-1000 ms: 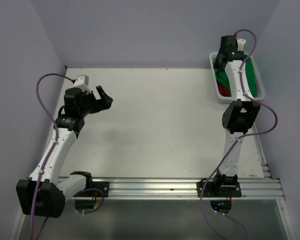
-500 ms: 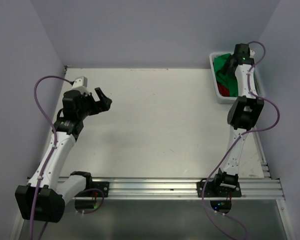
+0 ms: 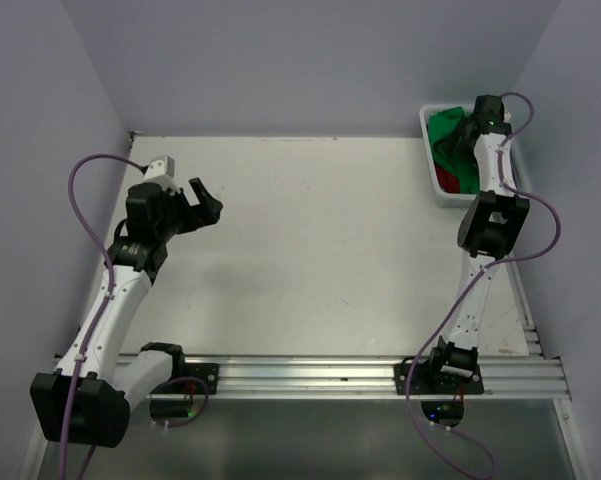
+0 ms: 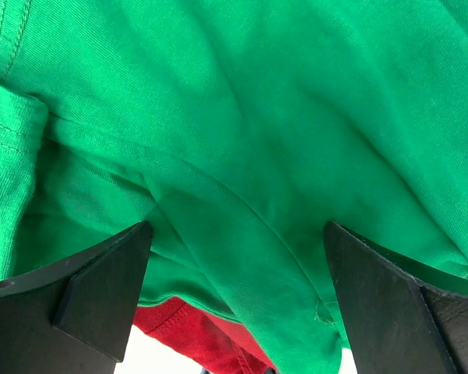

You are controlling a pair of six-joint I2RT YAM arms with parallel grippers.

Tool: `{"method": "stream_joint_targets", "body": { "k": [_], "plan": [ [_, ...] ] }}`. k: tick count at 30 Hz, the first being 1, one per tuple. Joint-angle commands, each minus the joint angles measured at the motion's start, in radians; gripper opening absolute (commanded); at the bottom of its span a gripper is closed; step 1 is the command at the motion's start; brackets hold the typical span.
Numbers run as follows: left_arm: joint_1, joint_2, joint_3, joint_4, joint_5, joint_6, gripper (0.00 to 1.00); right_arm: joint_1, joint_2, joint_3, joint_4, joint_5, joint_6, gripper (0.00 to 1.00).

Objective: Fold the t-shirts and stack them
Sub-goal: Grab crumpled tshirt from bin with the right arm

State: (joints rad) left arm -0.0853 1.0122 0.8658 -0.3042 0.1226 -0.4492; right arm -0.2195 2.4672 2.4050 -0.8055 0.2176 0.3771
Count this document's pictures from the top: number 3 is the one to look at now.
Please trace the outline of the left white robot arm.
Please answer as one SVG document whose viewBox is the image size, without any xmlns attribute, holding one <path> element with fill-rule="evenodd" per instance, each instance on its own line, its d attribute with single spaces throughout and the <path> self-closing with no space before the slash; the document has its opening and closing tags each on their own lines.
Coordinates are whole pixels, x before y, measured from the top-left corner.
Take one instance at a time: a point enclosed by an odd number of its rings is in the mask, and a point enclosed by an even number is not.
<svg viewBox="0 0 601 480">
<path fill-rule="evenodd" d="M 194 177 L 198 202 L 158 181 L 132 186 L 126 216 L 108 249 L 110 268 L 74 344 L 51 373 L 38 373 L 30 396 L 44 437 L 52 442 L 113 448 L 123 439 L 132 411 L 155 389 L 173 393 L 188 379 L 181 346 L 144 345 L 125 368 L 117 361 L 139 306 L 166 261 L 176 235 L 216 224 L 223 204 Z"/>
</svg>

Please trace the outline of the green t shirt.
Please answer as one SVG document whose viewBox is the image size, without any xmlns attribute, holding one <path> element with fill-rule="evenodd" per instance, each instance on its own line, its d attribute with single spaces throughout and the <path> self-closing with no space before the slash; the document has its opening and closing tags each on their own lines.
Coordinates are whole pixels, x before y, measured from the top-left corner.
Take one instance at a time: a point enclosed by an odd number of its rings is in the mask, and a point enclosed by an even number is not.
<svg viewBox="0 0 601 480">
<path fill-rule="evenodd" d="M 463 136 L 468 121 L 469 117 L 462 107 L 439 111 L 428 120 L 434 172 L 446 193 L 475 195 L 480 190 L 478 165 Z"/>
</svg>

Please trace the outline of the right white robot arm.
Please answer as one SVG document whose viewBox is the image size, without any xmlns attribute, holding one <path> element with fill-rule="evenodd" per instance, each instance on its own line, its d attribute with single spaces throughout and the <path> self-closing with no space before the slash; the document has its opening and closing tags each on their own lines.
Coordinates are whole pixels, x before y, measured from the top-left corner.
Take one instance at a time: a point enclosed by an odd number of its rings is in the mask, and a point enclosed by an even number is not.
<svg viewBox="0 0 601 480">
<path fill-rule="evenodd" d="M 434 394 L 482 393 L 478 366 L 479 330 L 496 267 L 488 265 L 513 249 L 530 202 L 512 192 L 516 187 L 511 148 L 502 142 L 512 133 L 500 96 L 476 98 L 473 112 L 442 142 L 445 153 L 471 154 L 479 173 L 479 192 L 466 211 L 457 234 L 462 249 L 458 296 L 437 345 L 416 375 Z"/>
</svg>

